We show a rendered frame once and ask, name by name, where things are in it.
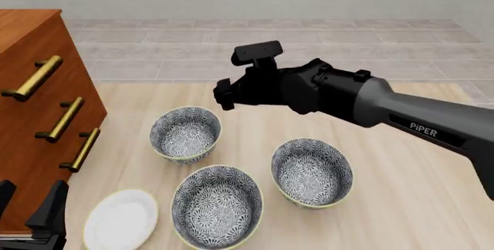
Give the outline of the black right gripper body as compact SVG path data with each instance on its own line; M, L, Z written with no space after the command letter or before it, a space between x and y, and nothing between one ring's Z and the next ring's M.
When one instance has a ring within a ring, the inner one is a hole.
M233 110L235 104L247 106L284 106L281 94L281 69L260 69L250 66L245 74L234 83L229 78L221 79L213 89L216 103L223 110Z

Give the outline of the patterned black white bowl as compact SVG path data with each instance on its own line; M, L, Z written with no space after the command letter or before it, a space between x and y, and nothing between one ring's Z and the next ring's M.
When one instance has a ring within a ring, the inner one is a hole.
M232 250L252 237L264 199L257 183L233 166L206 166L188 175L171 201L177 236L194 250Z
M220 119L199 106L183 106L158 117L150 128L151 147L165 160L194 164L205 159L222 133Z
M287 201L300 208L323 210L351 192L354 174L334 146L314 138L288 140L273 152L270 173Z

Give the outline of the white plate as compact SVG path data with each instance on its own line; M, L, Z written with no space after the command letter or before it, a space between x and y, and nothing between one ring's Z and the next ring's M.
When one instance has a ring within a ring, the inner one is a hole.
M159 205L149 191L116 191L88 214L83 245L86 250L136 250L151 236L158 217Z

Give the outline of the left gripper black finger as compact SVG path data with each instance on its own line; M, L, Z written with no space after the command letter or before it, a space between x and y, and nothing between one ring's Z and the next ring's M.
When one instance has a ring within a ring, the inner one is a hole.
M27 220L25 226L33 236L66 235L65 207L69 185L58 180L51 187L43 203Z
M4 212L15 193L16 185L9 180L0 181L0 213Z

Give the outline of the wooden cabinet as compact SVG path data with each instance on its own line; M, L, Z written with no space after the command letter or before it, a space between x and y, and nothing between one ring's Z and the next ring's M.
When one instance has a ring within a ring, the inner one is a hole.
M15 193L0 234L25 222L57 180L68 180L107 112L57 9L0 9L0 181Z

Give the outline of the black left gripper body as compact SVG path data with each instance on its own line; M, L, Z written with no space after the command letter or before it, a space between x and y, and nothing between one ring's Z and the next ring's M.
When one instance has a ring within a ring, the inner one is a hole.
M32 234L0 234L0 250L63 250L66 229L33 231Z

